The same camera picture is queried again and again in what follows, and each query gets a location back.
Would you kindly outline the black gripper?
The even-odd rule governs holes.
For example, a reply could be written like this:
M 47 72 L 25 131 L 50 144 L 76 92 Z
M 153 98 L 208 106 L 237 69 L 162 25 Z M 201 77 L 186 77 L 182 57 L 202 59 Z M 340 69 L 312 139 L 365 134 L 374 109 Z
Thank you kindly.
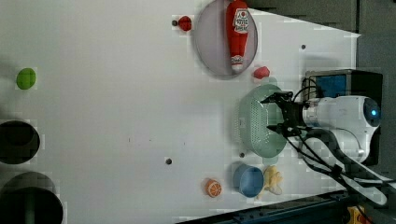
M 298 136 L 306 128 L 303 119 L 304 103 L 294 102 L 292 96 L 292 91 L 280 91 L 262 100 L 262 104 L 282 104 L 283 124 L 268 125 L 267 128 L 285 137 Z

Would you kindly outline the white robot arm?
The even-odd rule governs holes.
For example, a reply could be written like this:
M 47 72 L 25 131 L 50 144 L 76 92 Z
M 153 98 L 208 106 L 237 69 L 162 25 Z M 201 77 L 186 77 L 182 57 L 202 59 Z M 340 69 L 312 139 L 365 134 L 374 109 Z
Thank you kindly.
M 291 91 L 271 94 L 261 104 L 276 104 L 283 121 L 267 128 L 284 137 L 306 132 L 335 141 L 346 156 L 364 162 L 371 150 L 371 141 L 381 123 L 381 107 L 372 98 L 360 95 L 335 98 L 312 98 L 305 102 L 291 99 Z

